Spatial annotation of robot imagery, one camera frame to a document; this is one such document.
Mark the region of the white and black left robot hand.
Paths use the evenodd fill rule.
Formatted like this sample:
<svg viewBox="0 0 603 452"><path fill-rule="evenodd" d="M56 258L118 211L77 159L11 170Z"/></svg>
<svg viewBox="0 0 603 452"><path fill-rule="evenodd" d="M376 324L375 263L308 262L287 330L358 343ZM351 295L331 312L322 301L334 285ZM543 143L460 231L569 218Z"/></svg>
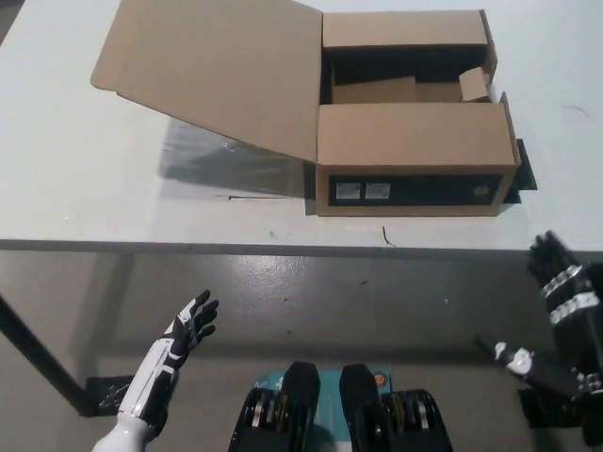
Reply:
<svg viewBox="0 0 603 452"><path fill-rule="evenodd" d="M219 302L209 298L210 292L203 291L171 321L149 348L122 399L119 412L144 422L155 437L167 422L180 369L216 329L213 321Z"/></svg>

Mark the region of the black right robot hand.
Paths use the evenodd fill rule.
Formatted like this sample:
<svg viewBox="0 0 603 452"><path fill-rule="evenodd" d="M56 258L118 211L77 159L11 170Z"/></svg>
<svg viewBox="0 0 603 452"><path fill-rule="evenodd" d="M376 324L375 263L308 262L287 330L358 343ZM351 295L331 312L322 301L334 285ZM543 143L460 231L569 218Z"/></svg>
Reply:
<svg viewBox="0 0 603 452"><path fill-rule="evenodd" d="M584 265L552 231L535 237L528 270L544 300L558 358L486 335L476 345L528 385L569 400L602 392L602 291Z"/></svg>

